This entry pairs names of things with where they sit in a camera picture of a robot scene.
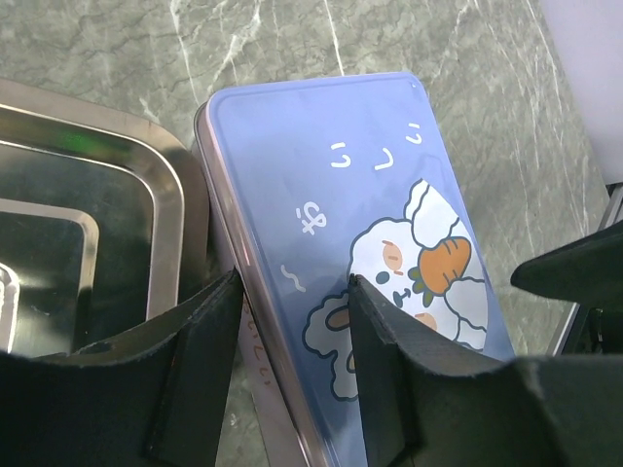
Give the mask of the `metal tin lid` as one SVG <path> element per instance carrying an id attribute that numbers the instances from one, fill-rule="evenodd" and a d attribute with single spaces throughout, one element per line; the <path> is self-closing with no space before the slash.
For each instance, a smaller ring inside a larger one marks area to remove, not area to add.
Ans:
<path id="1" fill-rule="evenodd" d="M 364 276 L 467 348 L 513 356 L 427 93 L 407 72 L 219 90 L 226 225 L 306 466 L 366 464 L 348 318 Z"/>

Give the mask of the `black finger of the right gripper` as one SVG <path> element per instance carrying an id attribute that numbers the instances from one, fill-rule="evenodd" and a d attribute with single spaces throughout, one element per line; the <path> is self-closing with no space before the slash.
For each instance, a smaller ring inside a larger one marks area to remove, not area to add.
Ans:
<path id="1" fill-rule="evenodd" d="M 609 226 L 528 260 L 510 283 L 540 297 L 622 309 L 622 228 Z"/>

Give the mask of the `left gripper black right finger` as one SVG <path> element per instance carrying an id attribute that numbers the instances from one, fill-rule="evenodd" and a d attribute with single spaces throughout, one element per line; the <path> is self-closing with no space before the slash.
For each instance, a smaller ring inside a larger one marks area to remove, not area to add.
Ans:
<path id="1" fill-rule="evenodd" d="M 372 466 L 618 466 L 618 355 L 498 361 L 441 336 L 367 279 L 348 282 Z"/>

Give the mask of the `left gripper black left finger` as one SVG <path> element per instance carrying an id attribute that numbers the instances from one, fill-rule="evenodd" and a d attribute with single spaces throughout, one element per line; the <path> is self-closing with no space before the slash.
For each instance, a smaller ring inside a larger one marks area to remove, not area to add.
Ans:
<path id="1" fill-rule="evenodd" d="M 65 355 L 1 356 L 5 466 L 211 466 L 243 287 L 229 271 L 194 297 Z"/>

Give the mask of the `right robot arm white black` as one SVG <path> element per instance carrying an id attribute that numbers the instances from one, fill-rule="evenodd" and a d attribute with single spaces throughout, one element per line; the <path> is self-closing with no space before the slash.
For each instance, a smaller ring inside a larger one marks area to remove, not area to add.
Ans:
<path id="1" fill-rule="evenodd" d="M 538 297 L 568 302 L 547 352 L 622 352 L 622 185 L 610 200 L 598 230 L 528 260 L 511 284 Z"/>

